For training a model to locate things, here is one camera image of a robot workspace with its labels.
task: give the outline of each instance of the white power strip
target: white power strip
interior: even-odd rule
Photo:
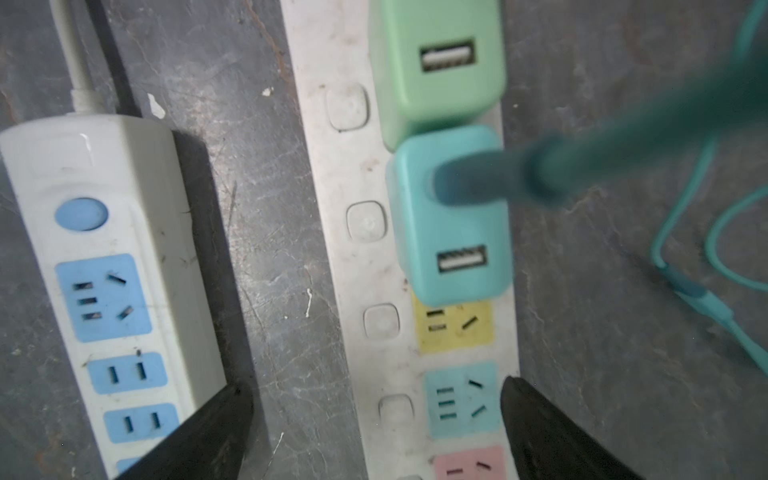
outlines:
[[[426,352],[388,220],[392,155],[373,94],[368,2],[281,5],[368,476],[517,478],[498,412],[503,379],[519,376],[514,291],[492,302],[492,341]],[[478,122],[501,136],[498,105]]]
[[[170,130],[109,114],[0,134],[109,478],[226,384]]]

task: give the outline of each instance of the yellow socket panel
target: yellow socket panel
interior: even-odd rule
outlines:
[[[491,302],[432,308],[411,292],[421,353],[440,353],[493,343]]]

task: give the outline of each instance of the socket hole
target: socket hole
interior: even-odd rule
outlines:
[[[147,371],[144,370],[144,362],[139,362],[136,364],[136,370],[139,372],[139,379],[146,380],[147,379]]]
[[[118,378],[118,371],[115,370],[113,366],[109,367],[109,378],[112,380],[112,383],[120,382],[120,379]]]
[[[130,305],[129,305],[129,306],[126,306],[126,307],[125,307],[125,310],[123,310],[122,312],[120,312],[120,313],[118,314],[118,319],[120,319],[120,320],[123,320],[123,319],[125,319],[125,317],[126,317],[126,316],[129,316],[129,315],[131,314],[131,312],[133,312],[133,311],[134,311],[134,307],[132,307],[132,306],[130,306]]]
[[[476,316],[473,316],[471,319],[467,320],[467,323],[465,323],[464,325],[462,325],[462,330],[466,330],[466,329],[468,329],[470,326],[472,326],[472,324],[473,324],[474,322],[477,322],[477,321],[478,321],[478,317],[476,317]]]
[[[422,71],[439,71],[475,63],[475,39],[421,48]]]
[[[111,282],[119,283],[121,285],[125,285],[127,283],[127,281],[121,279],[119,276],[112,275],[111,273],[107,275],[107,280]]]
[[[483,413],[485,410],[488,410],[488,409],[487,409],[487,408],[485,408],[485,405],[483,405],[483,406],[482,406],[482,407],[480,407],[479,409],[477,409],[477,410],[475,410],[474,412],[472,412],[472,418],[475,418],[477,415],[480,415],[480,414],[481,414],[481,413]]]

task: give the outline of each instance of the concrete floor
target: concrete floor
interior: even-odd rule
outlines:
[[[114,33],[114,43],[102,45],[107,61],[84,2],[74,3],[110,107],[149,117],[152,94],[167,112],[162,121],[179,132],[225,367],[260,394],[241,478],[365,478],[279,3],[110,0],[99,9],[88,0],[97,30]],[[507,144],[582,131],[722,58],[748,3],[508,1]],[[262,96],[270,87],[274,93]],[[4,0],[0,129],[69,111],[69,88],[47,2]],[[728,283],[701,255],[715,216],[768,179],[762,133],[726,139],[666,255],[768,346],[765,294]],[[648,266],[648,246],[694,153],[594,187],[562,208],[513,209],[522,375],[647,478],[764,478],[768,379]],[[5,478],[103,478],[2,172]],[[760,205],[724,234],[724,261],[765,279],[767,234]]]

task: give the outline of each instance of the power switch button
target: power switch button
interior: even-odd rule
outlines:
[[[56,209],[56,223],[67,230],[87,232],[96,230],[109,218],[107,206],[95,198],[75,198]]]

